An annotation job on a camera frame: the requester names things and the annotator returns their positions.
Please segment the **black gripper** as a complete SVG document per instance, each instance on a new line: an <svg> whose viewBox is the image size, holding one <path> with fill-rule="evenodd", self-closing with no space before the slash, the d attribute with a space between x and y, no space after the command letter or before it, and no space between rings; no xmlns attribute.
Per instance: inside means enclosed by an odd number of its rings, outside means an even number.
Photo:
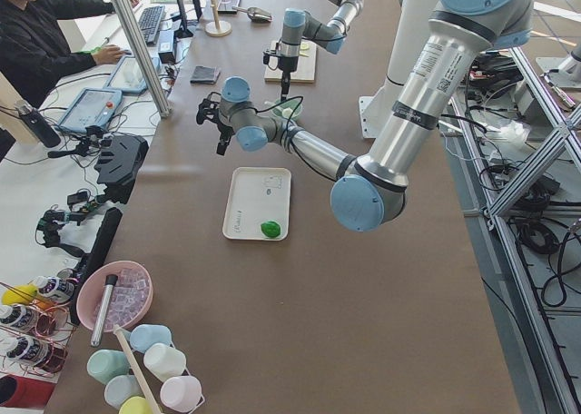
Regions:
<svg viewBox="0 0 581 414"><path fill-rule="evenodd" d="M216 114L217 127L220 132L220 140L218 142L216 153L224 155L230 145L231 138L235 135L234 130L229 126L220 113Z"/></svg>
<svg viewBox="0 0 581 414"><path fill-rule="evenodd" d="M282 71L281 75L281 101L287 99L290 85L291 85L291 73L297 71L299 63L299 56L296 55L285 55L278 54L277 68Z"/></svg>

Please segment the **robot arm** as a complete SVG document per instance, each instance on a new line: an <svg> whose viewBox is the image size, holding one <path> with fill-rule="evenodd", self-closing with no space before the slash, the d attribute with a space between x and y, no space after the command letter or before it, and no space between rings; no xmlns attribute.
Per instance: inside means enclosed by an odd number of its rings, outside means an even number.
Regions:
<svg viewBox="0 0 581 414"><path fill-rule="evenodd" d="M398 41L410 70L396 98L376 96L379 135L366 154L349 155L306 132L290 118L257 110L250 87L227 79L211 107L224 138L253 152L277 143L333 181L330 206L344 227L367 232L404 209L407 172L475 57L489 49L524 44L534 0L403 0Z"/></svg>
<svg viewBox="0 0 581 414"><path fill-rule="evenodd" d="M277 58L281 70L281 100L291 86L291 74L298 69L300 45L310 41L331 54L343 46L351 22L360 14L363 0L327 0L337 7L329 21L321 21L304 9L287 8L282 20L281 37L271 56Z"/></svg>

